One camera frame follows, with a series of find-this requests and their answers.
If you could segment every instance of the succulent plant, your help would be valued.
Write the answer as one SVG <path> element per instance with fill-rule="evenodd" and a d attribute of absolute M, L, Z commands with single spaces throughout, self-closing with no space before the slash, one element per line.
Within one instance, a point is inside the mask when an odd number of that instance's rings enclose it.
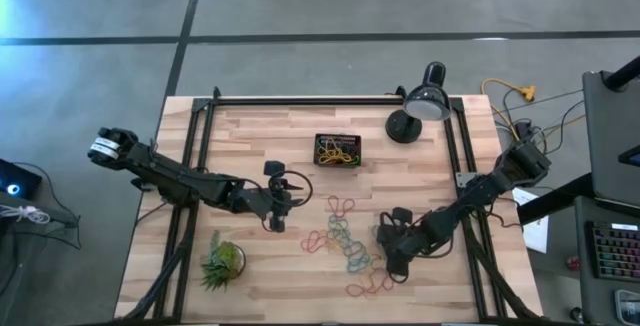
<path fill-rule="evenodd" d="M 202 264 L 204 279 L 202 286 L 206 290 L 215 291 L 224 285 L 225 291 L 229 281 L 238 277 L 240 267 L 239 247 L 233 242 L 220 243 L 220 232 L 215 231 L 211 236 L 211 246 L 208 262 Z"/>

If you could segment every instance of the lamp base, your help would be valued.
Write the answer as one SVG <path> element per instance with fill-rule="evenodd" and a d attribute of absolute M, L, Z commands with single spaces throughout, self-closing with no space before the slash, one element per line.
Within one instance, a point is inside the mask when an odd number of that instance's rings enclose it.
<path fill-rule="evenodd" d="M 385 126 L 387 135 L 395 142 L 410 143 L 422 132 L 422 121 L 407 115 L 403 110 L 394 111 Z"/>

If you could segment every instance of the white paper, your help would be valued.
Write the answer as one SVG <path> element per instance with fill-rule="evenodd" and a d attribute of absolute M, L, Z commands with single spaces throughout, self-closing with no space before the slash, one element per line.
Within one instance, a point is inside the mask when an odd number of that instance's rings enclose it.
<path fill-rule="evenodd" d="M 538 198 L 538 196 L 520 188 L 513 189 L 513 199 L 521 206 L 527 202 Z M 538 221 L 524 225 L 524 243 L 528 248 L 547 253 L 547 237 L 549 234 L 549 216 L 545 216 Z"/>

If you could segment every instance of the potted plant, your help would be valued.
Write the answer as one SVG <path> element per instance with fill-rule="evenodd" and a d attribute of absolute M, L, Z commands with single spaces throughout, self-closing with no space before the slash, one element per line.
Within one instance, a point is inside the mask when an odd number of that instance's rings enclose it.
<path fill-rule="evenodd" d="M 211 291 L 224 285 L 226 291 L 229 281 L 238 278 L 244 271 L 246 256 L 242 248 L 233 242 L 220 242 L 219 231 L 211 236 L 210 247 L 208 260 L 202 264 L 202 285 Z"/>

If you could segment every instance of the black monitor stand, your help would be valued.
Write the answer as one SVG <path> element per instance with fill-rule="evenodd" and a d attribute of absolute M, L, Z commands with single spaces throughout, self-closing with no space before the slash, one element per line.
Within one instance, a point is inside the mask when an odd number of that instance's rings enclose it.
<path fill-rule="evenodd" d="M 640 216 L 640 164 L 634 164 L 640 159 L 638 75 L 640 56 L 614 73 L 582 75 L 591 172 L 519 207 L 522 224 L 570 206 L 577 195 L 607 200 L 612 208 Z"/>

